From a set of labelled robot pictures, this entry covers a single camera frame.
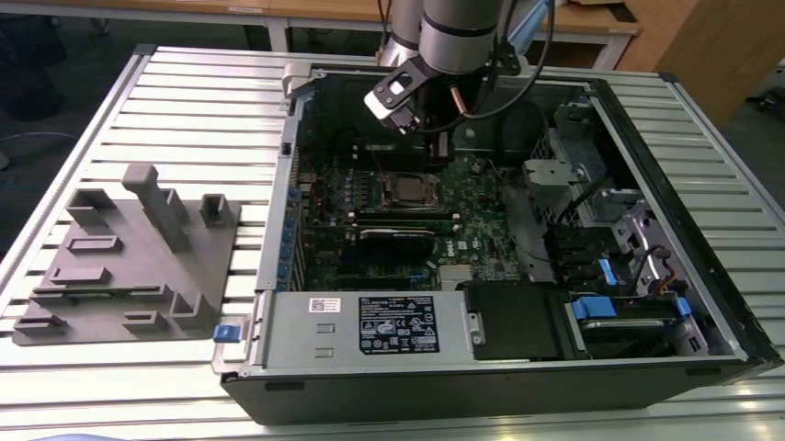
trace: white sticker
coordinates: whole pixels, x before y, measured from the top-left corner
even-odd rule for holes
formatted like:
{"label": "white sticker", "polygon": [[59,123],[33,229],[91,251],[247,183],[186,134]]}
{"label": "white sticker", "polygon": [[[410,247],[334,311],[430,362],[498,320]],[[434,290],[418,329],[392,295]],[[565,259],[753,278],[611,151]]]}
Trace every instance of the white sticker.
{"label": "white sticker", "polygon": [[312,299],[309,312],[341,312],[341,299]]}
{"label": "white sticker", "polygon": [[238,7],[238,6],[229,6],[227,9],[230,12],[249,12],[251,14],[262,14],[261,7]]}

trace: blue latch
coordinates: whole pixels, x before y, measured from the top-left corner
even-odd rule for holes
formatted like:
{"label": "blue latch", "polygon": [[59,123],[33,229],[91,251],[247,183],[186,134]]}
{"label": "blue latch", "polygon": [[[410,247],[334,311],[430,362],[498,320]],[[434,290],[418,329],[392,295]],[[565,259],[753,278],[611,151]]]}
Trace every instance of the blue latch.
{"label": "blue latch", "polygon": [[577,320],[616,317],[616,308],[611,297],[581,297],[573,301],[572,305]]}
{"label": "blue latch", "polygon": [[217,325],[217,328],[213,331],[213,341],[217,343],[239,343],[241,327],[230,324]]}
{"label": "blue latch", "polygon": [[692,315],[692,308],[689,307],[688,299],[684,297],[676,299],[676,309],[679,310],[679,315],[683,318]]}
{"label": "blue latch", "polygon": [[619,285],[619,280],[616,279],[616,274],[613,273],[612,262],[609,259],[600,259],[600,267],[603,268],[603,273],[605,274],[605,281],[613,287]]}

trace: aluminum extrusion table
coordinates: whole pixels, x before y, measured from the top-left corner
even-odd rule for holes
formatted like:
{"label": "aluminum extrusion table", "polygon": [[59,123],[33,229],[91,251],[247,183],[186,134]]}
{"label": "aluminum extrusion table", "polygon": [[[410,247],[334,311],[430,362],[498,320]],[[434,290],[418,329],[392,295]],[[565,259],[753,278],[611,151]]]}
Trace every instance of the aluminum extrusion table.
{"label": "aluminum extrusion table", "polygon": [[[695,390],[640,411],[392,424],[265,427],[226,395],[210,340],[18,347],[27,308],[69,229],[75,188],[129,196],[129,163],[153,162],[181,198],[243,203],[225,317],[251,310],[292,60],[370,65],[370,58],[159,47],[133,56],[0,265],[0,439],[89,433],[133,439],[289,436],[348,439],[580,438],[771,441],[785,433],[785,368]],[[679,84],[652,73],[549,69],[609,81],[761,325],[785,356],[785,215]],[[239,360],[242,347],[230,345]]]}

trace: blue connector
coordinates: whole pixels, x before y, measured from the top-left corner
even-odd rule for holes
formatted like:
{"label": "blue connector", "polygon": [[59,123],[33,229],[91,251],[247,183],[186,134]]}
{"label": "blue connector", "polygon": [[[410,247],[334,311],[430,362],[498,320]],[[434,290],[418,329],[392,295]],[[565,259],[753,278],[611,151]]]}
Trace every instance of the blue connector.
{"label": "blue connector", "polygon": [[217,328],[213,331],[213,341],[217,343],[239,343],[241,327],[230,324],[217,325]]}
{"label": "blue connector", "polygon": [[280,265],[280,279],[285,279],[290,275],[290,267],[288,265]]}
{"label": "blue connector", "polygon": [[675,306],[683,319],[692,315],[692,308],[689,307],[688,299],[684,297],[677,298]]}
{"label": "blue connector", "polygon": [[577,320],[609,319],[616,317],[611,297],[581,297],[572,303]]}

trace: black cable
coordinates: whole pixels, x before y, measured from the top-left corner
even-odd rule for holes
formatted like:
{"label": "black cable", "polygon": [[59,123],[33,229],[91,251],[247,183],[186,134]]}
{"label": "black cable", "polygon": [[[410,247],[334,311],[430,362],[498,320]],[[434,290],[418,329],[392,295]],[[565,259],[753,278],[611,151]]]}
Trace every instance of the black cable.
{"label": "black cable", "polygon": [[506,41],[506,38],[510,35],[510,23],[513,21],[513,13],[516,12],[517,3],[519,3],[519,0],[512,0],[510,1],[510,8],[506,11],[505,26],[502,27],[502,36],[500,38],[500,40],[502,40],[502,41]]}
{"label": "black cable", "polygon": [[382,20],[382,41],[380,42],[380,47],[384,49],[388,43],[388,22],[390,20],[390,6],[393,5],[393,0],[388,2],[386,12],[382,8],[382,0],[377,0],[377,7],[380,9],[380,19]]}
{"label": "black cable", "polygon": [[636,272],[633,273],[633,278],[629,280],[629,289],[627,290],[627,297],[633,297],[636,294],[636,290],[639,289],[639,280],[641,279],[643,269],[647,267],[647,260],[652,253],[657,250],[665,249],[663,245],[655,243],[643,254],[641,261],[639,266],[636,267]]}
{"label": "black cable", "polygon": [[551,261],[549,259],[547,259],[545,257],[540,257],[540,256],[537,256],[537,255],[535,255],[535,254],[529,253],[527,250],[523,250],[523,249],[521,249],[521,251],[524,251],[524,253],[525,253],[525,254],[527,254],[529,257],[532,257],[533,259],[536,259],[536,260],[539,260],[539,261],[541,261],[541,262],[547,262],[547,263],[551,263],[551,262],[552,262],[552,261]]}
{"label": "black cable", "polygon": [[559,217],[556,218],[556,223],[563,223],[563,220],[565,219],[567,214],[572,210],[575,210],[584,203],[584,201],[589,197],[592,197],[592,195],[596,194],[596,192],[600,190],[600,187],[603,186],[603,184],[605,184],[605,182],[609,180],[611,177],[612,176],[611,176],[609,172],[607,171],[605,175],[603,175],[601,177],[599,177],[595,181],[592,181],[589,183],[589,185],[587,186],[587,188],[584,189],[584,191],[579,195],[579,197],[569,204],[567,204],[565,209],[563,210]]}
{"label": "black cable", "polygon": [[548,0],[548,1],[549,1],[549,30],[548,30],[548,34],[547,34],[547,38],[545,38],[545,46],[543,47],[543,54],[540,55],[540,61],[537,62],[536,71],[532,73],[532,76],[529,77],[529,81],[527,82],[527,85],[524,86],[524,88],[521,89],[519,94],[513,97],[513,99],[510,99],[502,106],[500,106],[494,110],[492,110],[486,113],[481,113],[478,115],[472,114],[472,113],[466,113],[462,115],[466,119],[478,120],[478,119],[488,119],[488,118],[497,116],[500,113],[502,113],[504,111],[506,111],[509,108],[512,108],[516,105],[519,100],[527,96],[527,94],[529,93],[529,91],[535,87],[537,78],[540,78],[540,74],[543,73],[543,69],[545,68],[545,60],[547,60],[549,52],[551,52],[552,41],[553,41],[553,31],[555,31],[555,22],[556,22],[556,0]]}

